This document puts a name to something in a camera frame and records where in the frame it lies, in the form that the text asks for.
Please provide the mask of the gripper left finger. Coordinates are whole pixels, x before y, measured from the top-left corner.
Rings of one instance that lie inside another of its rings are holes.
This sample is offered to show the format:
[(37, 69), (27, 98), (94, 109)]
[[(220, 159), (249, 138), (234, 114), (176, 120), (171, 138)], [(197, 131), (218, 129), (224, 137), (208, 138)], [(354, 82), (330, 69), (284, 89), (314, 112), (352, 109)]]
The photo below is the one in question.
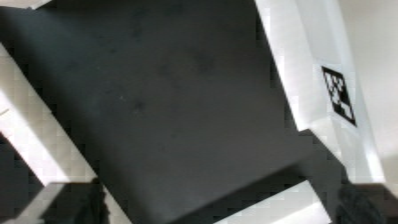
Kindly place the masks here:
[(110, 224), (101, 184), (51, 183), (11, 224)]

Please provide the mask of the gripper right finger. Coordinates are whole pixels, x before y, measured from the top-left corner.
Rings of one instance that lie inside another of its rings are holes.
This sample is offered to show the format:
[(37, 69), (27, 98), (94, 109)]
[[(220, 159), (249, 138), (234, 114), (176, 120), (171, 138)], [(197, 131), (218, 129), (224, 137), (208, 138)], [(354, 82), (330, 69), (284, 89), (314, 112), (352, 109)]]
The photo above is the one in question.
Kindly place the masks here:
[(382, 184), (346, 183), (338, 198), (336, 224), (398, 224), (398, 197)]

